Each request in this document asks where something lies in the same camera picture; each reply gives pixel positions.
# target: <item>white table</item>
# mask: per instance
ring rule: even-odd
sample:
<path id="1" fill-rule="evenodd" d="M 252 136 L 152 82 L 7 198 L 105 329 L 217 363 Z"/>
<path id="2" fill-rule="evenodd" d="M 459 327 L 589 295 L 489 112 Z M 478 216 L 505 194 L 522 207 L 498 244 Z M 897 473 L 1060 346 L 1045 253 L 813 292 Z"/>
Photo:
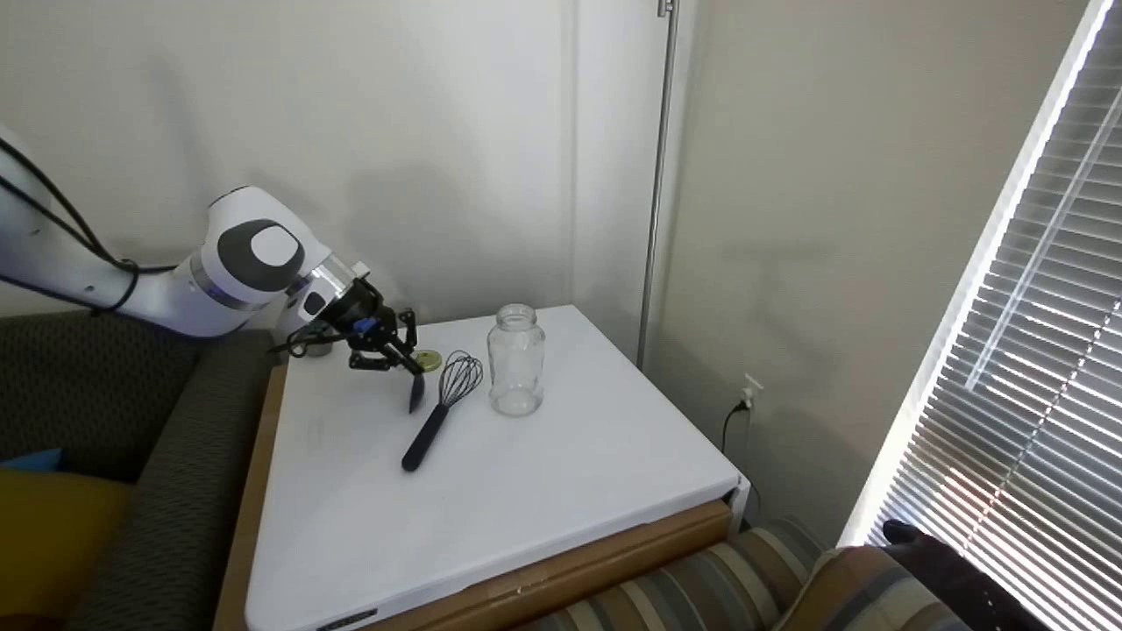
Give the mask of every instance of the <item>white table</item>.
<path id="1" fill-rule="evenodd" d="M 579 309 L 543 309 L 538 327 L 543 408 L 498 418 L 479 382 L 416 473 L 399 454 L 434 408 L 434 374 L 406 415 L 406 370 L 351 370 L 346 346 L 287 363 L 250 626 L 387 619 L 714 499 L 738 520 L 742 473 Z M 487 361 L 487 329 L 420 327 L 420 346 Z"/>

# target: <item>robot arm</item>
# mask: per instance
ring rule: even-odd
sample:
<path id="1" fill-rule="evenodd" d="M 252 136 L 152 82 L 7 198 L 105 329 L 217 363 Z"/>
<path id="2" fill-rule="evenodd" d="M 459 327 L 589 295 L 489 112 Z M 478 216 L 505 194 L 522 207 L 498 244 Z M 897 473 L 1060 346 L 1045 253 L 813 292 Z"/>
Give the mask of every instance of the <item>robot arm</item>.
<path id="1" fill-rule="evenodd" d="M 284 339 L 332 329 L 351 344 L 355 369 L 413 370 L 416 321 L 391 313 L 364 280 L 263 188 L 233 188 L 209 204 L 202 244 L 179 267 L 141 271 L 111 260 L 63 194 L 14 148 L 0 126 L 0 278 L 76 304 L 121 313 L 184 337 L 225 337 L 259 309 L 287 298 Z"/>

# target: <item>power cord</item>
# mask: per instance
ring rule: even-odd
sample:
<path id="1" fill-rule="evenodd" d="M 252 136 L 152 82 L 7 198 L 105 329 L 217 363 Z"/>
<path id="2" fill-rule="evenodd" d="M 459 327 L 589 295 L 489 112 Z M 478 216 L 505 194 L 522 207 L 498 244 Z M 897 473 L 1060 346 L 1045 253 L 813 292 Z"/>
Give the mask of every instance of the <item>power cord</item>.
<path id="1" fill-rule="evenodd" d="M 750 425 L 750 411 L 754 411 L 754 403 L 750 403 L 750 401 L 738 401 L 738 403 L 725 415 L 725 422 L 722 422 L 722 452 L 725 452 L 725 454 L 728 454 L 728 425 L 731 425 L 731 418 L 742 415 L 742 425 Z"/>
<path id="2" fill-rule="evenodd" d="M 14 186 L 10 179 L 0 176 L 0 188 L 10 194 L 14 198 L 20 198 L 25 207 L 30 207 L 36 214 L 43 214 L 45 221 L 51 221 L 60 231 L 66 231 L 76 244 L 83 244 L 91 256 L 97 256 L 100 263 L 117 267 L 117 271 L 127 271 L 131 274 L 131 288 L 110 304 L 110 309 L 96 309 L 96 313 L 119 313 L 142 274 L 168 274 L 175 267 L 135 267 L 132 260 L 117 260 L 105 243 L 96 236 L 96 226 L 80 216 L 80 209 L 66 198 L 66 194 L 25 155 L 16 149 L 14 142 L 7 142 L 0 136 L 0 149 L 7 159 L 14 159 L 25 173 L 36 176 L 39 186 L 50 188 L 50 195 L 71 214 L 71 221 L 76 224 L 66 224 L 60 214 L 51 214 L 45 204 L 39 204 L 36 195 L 27 195 L 20 186 Z"/>

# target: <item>yellow cushion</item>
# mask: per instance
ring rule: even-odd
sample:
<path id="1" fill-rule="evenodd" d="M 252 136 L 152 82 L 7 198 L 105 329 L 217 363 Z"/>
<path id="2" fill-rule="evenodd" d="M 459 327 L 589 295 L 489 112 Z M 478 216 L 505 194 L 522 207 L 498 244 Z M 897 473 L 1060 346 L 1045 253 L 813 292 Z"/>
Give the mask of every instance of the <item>yellow cushion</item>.
<path id="1" fill-rule="evenodd" d="M 0 626 L 66 619 L 131 503 L 131 488 L 0 471 Z"/>

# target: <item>clear glass jar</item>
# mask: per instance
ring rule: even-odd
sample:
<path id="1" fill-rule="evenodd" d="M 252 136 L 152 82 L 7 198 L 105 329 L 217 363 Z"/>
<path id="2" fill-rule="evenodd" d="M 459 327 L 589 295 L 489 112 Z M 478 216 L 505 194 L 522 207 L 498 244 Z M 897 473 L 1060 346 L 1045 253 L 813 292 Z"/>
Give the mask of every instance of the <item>clear glass jar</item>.
<path id="1" fill-rule="evenodd" d="M 505 304 L 487 332 L 489 403 L 505 418 L 526 418 L 538 408 L 545 332 L 529 304 Z"/>

